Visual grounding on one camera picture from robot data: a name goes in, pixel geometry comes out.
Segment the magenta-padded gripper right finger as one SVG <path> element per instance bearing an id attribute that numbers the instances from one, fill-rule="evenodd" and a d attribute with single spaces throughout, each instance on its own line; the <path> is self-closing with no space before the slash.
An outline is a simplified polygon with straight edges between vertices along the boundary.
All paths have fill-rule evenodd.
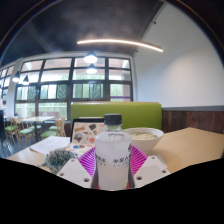
<path id="1" fill-rule="evenodd" d="M 159 180 L 170 172 L 160 156 L 147 156 L 138 148 L 131 147 L 128 187 L 140 188 Z"/>

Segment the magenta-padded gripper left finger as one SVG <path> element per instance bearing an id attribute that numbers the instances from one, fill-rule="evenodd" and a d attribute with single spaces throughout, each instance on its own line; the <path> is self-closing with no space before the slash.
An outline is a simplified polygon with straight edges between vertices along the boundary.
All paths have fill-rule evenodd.
<path id="1" fill-rule="evenodd" d="M 70 159 L 58 172 L 58 176 L 81 187 L 97 189 L 95 149 L 89 149 L 79 159 Z"/>

